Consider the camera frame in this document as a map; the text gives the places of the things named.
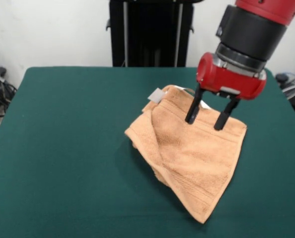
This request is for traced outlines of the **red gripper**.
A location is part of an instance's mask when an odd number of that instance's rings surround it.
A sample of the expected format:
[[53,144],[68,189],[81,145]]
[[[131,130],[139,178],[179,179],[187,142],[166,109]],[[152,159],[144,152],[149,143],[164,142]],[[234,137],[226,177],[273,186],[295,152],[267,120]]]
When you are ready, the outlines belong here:
[[200,110],[204,90],[215,94],[224,92],[235,95],[237,98],[231,99],[214,125],[215,130],[222,130],[232,111],[238,106],[239,99],[255,99],[263,91],[266,81],[265,70],[254,73],[223,61],[216,54],[205,53],[197,68],[197,82],[199,84],[185,121],[188,124],[194,123]]

